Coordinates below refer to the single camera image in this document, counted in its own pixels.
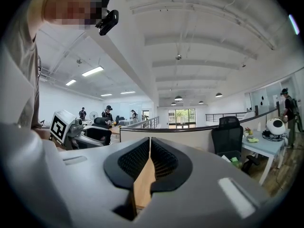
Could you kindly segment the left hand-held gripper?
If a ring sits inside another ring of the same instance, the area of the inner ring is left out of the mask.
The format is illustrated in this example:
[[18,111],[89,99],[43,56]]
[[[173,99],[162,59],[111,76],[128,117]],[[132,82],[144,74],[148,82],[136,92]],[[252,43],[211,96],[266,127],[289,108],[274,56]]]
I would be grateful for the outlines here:
[[79,149],[88,149],[105,146],[104,131],[86,131],[83,121],[66,110],[54,112],[50,124],[49,140],[59,143],[65,150],[73,150],[76,147],[72,143],[75,138],[75,145]]

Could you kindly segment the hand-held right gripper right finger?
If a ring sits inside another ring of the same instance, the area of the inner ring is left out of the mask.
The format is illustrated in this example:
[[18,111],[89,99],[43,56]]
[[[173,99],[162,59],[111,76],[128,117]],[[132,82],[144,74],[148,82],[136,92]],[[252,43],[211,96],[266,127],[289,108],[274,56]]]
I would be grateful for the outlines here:
[[151,160],[156,180],[139,228],[253,227],[269,200],[256,181],[213,153],[152,138]]

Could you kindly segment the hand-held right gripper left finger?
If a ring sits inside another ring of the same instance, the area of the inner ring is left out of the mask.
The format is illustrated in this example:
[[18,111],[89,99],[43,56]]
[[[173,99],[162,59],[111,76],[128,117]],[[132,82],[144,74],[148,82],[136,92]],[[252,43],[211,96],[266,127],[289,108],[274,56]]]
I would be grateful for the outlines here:
[[59,187],[68,213],[60,228],[149,228],[137,217],[134,182],[149,159],[149,138],[60,152]]

